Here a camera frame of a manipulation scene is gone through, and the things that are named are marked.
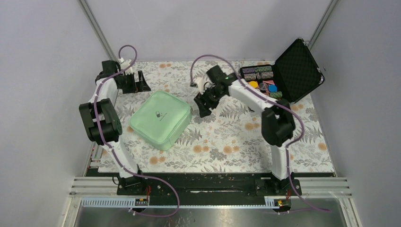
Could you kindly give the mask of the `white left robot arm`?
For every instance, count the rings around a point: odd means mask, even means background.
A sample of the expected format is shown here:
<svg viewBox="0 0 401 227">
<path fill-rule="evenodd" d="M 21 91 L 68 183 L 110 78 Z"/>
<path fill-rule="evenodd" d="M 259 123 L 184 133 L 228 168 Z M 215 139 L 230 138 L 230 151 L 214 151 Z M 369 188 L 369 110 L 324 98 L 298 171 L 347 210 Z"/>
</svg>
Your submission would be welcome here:
<svg viewBox="0 0 401 227">
<path fill-rule="evenodd" d="M 79 113 L 90 141 L 102 147 L 112 157 L 118 167 L 120 178 L 131 178 L 129 189 L 142 194 L 147 182 L 132 155 L 122 140 L 123 127 L 114 107 L 119 90 L 125 94 L 150 91 L 142 71 L 135 79 L 134 60 L 102 62 L 103 70 L 95 79 L 95 91 L 86 103 L 79 105 Z"/>
</svg>

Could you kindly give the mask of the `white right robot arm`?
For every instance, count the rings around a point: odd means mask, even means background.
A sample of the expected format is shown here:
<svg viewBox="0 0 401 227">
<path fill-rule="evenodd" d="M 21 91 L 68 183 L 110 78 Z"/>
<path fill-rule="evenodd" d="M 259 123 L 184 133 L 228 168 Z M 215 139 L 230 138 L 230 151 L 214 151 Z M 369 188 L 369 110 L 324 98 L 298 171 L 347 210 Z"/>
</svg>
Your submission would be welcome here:
<svg viewBox="0 0 401 227">
<path fill-rule="evenodd" d="M 251 87 L 236 73 L 226 74 L 216 65 L 206 72 L 209 80 L 191 78 L 190 85 L 197 87 L 199 92 L 194 98 L 201 118 L 211 115 L 224 96 L 235 98 L 261 117 L 261 133 L 264 140 L 270 144 L 272 153 L 271 172 L 276 177 L 271 182 L 274 193 L 283 195 L 290 189 L 288 177 L 291 170 L 284 152 L 280 147 L 293 137 L 295 122 L 289 111 L 289 103 L 265 96 L 259 90 Z"/>
</svg>

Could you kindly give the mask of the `mint green medicine case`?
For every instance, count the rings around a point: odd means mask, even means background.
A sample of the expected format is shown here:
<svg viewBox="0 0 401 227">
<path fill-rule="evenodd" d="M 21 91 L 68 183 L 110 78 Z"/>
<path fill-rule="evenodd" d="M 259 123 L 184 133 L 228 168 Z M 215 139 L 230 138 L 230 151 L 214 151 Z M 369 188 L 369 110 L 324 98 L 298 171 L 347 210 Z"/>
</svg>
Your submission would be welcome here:
<svg viewBox="0 0 401 227">
<path fill-rule="evenodd" d="M 188 103 L 165 91 L 156 91 L 132 115 L 129 125 L 148 144 L 166 151 L 178 140 L 191 119 Z"/>
</svg>

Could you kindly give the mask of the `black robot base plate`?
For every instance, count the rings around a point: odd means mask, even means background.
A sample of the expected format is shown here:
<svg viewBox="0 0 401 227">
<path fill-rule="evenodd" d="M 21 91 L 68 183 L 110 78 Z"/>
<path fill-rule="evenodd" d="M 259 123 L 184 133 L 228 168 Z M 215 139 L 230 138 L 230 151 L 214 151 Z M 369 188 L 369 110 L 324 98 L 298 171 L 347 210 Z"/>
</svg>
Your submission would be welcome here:
<svg viewBox="0 0 401 227">
<path fill-rule="evenodd" d="M 149 173 L 145 178 L 120 178 L 117 195 L 144 196 L 154 206 L 245 206 L 302 191 L 299 180 L 279 180 L 271 173 Z"/>
</svg>

